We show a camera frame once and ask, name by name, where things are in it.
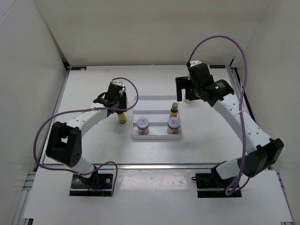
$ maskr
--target bottle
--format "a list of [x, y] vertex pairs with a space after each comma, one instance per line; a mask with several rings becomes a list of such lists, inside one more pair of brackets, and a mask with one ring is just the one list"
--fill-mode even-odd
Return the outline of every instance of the bottle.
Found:
[[174, 102], [172, 104], [170, 117], [177, 117], [177, 115], [178, 115], [178, 103]]
[[117, 114], [118, 115], [118, 120], [120, 123], [125, 123], [126, 122], [126, 116], [125, 113], [122, 112], [122, 114]]
[[147, 135], [149, 133], [149, 121], [145, 117], [141, 117], [136, 122], [137, 131], [140, 135]]
[[177, 117], [171, 117], [168, 121], [167, 132], [170, 135], [177, 135], [179, 133], [180, 119]]

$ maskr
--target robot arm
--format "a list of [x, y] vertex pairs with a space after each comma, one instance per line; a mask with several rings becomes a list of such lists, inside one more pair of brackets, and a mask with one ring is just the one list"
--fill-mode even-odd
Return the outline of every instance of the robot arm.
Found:
[[[182, 101], [181, 90], [185, 89], [187, 100], [206, 101], [228, 122], [242, 141], [239, 100], [225, 80], [214, 82], [208, 66], [204, 63], [189, 65], [189, 76], [177, 77], [177, 100]], [[243, 174], [254, 177], [274, 164], [283, 148], [280, 139], [272, 140], [246, 113], [242, 112], [246, 130], [246, 160]], [[228, 183], [238, 176], [241, 158], [222, 162], [211, 172], [218, 182]]]
[[[72, 168], [78, 173], [89, 173], [95, 167], [82, 157], [82, 137], [99, 121], [112, 113], [122, 114], [118, 109], [127, 108], [127, 96], [122, 82], [111, 82], [108, 91], [100, 94], [90, 106], [91, 109], [109, 107], [83, 112], [65, 122], [55, 122], [52, 126], [46, 149], [46, 155]], [[98, 172], [81, 176], [82, 182], [92, 187], [97, 183]]]

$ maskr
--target white tray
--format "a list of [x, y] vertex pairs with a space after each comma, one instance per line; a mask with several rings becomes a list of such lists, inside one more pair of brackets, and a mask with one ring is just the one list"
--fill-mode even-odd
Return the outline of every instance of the white tray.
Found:
[[[173, 102], [177, 102], [176, 95], [139, 96], [139, 101], [133, 108], [132, 138], [139, 140], [180, 139], [182, 136], [182, 121], [180, 121], [177, 135], [170, 135], [167, 132], [170, 109]], [[136, 121], [140, 117], [146, 117], [149, 120], [149, 133], [147, 135], [138, 133]]]

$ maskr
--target white enclosure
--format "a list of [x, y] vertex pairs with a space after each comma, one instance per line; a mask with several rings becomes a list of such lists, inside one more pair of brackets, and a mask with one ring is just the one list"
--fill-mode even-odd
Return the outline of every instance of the white enclosure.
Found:
[[[154, 90], [158, 95], [175, 94], [174, 79], [185, 71], [185, 65], [97, 66], [87, 67], [86, 70], [71, 70], [58, 112], [86, 108], [87, 102], [91, 102], [99, 92], [105, 90], [109, 81], [117, 76], [135, 81], [142, 97], [153, 93]], [[232, 73], [228, 73], [226, 68], [210, 69], [210, 73], [216, 80], [225, 79], [232, 83]], [[126, 91], [129, 97], [135, 95], [134, 89], [129, 85], [126, 86]], [[128, 105], [132, 105], [133, 101], [134, 99], [130, 98]], [[54, 173], [39, 169], [24, 213], [25, 218], [34, 218], [34, 225], [80, 225], [82, 220], [87, 224], [97, 220], [110, 221], [112, 224], [120, 224], [122, 221], [123, 225], [131, 225], [139, 220], [148, 225], [162, 222], [171, 225], [178, 220], [186, 220], [186, 225], [193, 225], [212, 207], [212, 214], [203, 218], [202, 224], [210, 224], [209, 221], [211, 224], [220, 224], [220, 221], [223, 221], [223, 225], [241, 224], [241, 221], [244, 221], [245, 225], [290, 222], [292, 219], [286, 203], [282, 201], [284, 194], [275, 171], [267, 171], [252, 179], [253, 186], [249, 184], [242, 190], [242, 198], [230, 198], [228, 201], [224, 201], [223, 198], [197, 198], [196, 186], [190, 179], [191, 176], [197, 172], [209, 172], [214, 166], [213, 162], [239, 157], [241, 142], [224, 118], [209, 104], [203, 101], [196, 101], [190, 105], [179, 102], [179, 106], [184, 130], [180, 140], [133, 140], [131, 118], [134, 110], [126, 112], [125, 124], [120, 124], [116, 115], [111, 115], [84, 135], [82, 156], [85, 159], [95, 165], [113, 160], [122, 168], [118, 173], [117, 189], [113, 197], [99, 199], [68, 196], [69, 180], [72, 177], [69, 172]], [[68, 121], [73, 117], [74, 114], [65, 114], [56, 121]], [[44, 164], [55, 168], [64, 167], [49, 157], [45, 157]], [[264, 180], [266, 183], [262, 188], [261, 182]], [[231, 202], [234, 204], [224, 209], [224, 205]], [[70, 212], [66, 205], [72, 205], [72, 208], [80, 213], [66, 217]], [[119, 207], [120, 213], [115, 214], [112, 219], [107, 211]], [[273, 216], [273, 211], [280, 213]], [[242, 216], [236, 220], [233, 217], [236, 213], [247, 217]], [[139, 217], [124, 218], [126, 214], [138, 214]], [[158, 216], [157, 221], [150, 219], [154, 214]]]
[[[35, 0], [70, 65], [184, 64], [211, 35], [246, 48], [270, 0]], [[195, 59], [229, 64], [235, 47], [214, 40]]]

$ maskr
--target blue wire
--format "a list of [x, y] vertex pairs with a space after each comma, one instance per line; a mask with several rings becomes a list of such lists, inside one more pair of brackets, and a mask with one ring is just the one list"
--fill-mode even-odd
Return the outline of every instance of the blue wire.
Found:
[[101, 187], [102, 187], [102, 185], [99, 185], [98, 187], [93, 187], [92, 190], [99, 189]]

